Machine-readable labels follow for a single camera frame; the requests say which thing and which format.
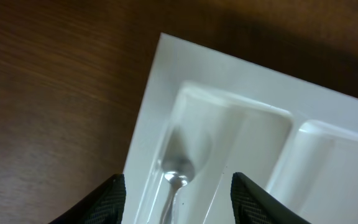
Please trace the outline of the small steel teaspoon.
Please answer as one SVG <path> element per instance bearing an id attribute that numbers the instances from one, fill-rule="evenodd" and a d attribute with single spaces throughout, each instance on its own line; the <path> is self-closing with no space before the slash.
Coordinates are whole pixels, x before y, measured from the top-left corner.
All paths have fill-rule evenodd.
<path id="1" fill-rule="evenodd" d="M 162 211 L 160 223 L 171 224 L 175 195 L 194 179 L 195 168 L 188 158 L 171 157 L 163 160 L 162 170 L 164 179 L 170 184 L 170 191 Z"/>

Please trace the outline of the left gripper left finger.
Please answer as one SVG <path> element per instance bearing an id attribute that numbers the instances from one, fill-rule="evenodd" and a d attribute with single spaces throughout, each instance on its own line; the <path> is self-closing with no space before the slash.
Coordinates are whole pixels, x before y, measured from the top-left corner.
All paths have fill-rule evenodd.
<path id="1" fill-rule="evenodd" d="M 114 174 L 50 224 L 121 224 L 125 202 L 124 174 Z"/>

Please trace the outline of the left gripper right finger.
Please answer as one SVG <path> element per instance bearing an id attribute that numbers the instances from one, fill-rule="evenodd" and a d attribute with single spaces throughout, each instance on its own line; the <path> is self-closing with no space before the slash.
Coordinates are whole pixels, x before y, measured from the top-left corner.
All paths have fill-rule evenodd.
<path id="1" fill-rule="evenodd" d="M 242 172 L 232 175 L 231 202 L 236 224 L 310 224 Z"/>

